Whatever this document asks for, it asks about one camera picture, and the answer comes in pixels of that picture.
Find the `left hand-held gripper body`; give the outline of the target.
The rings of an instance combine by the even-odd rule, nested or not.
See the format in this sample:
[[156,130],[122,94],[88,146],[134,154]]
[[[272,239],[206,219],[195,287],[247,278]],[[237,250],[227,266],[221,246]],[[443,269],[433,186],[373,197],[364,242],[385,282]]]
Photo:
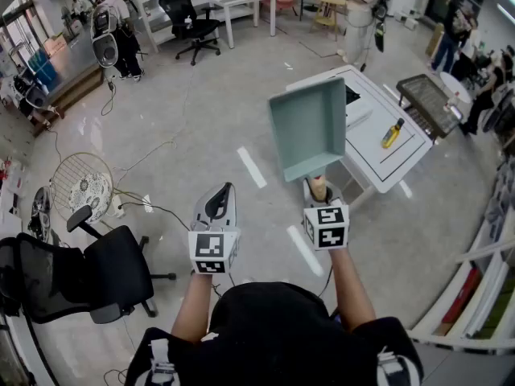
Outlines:
[[226,274],[239,251],[241,230],[236,226],[195,220],[187,234],[192,268],[198,274]]

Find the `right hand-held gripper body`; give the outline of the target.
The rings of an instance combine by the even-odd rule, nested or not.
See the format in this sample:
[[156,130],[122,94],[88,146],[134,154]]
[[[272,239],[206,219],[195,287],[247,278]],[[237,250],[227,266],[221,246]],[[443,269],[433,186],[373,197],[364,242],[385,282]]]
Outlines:
[[314,250],[346,248],[348,245],[348,205],[305,208],[303,226]]

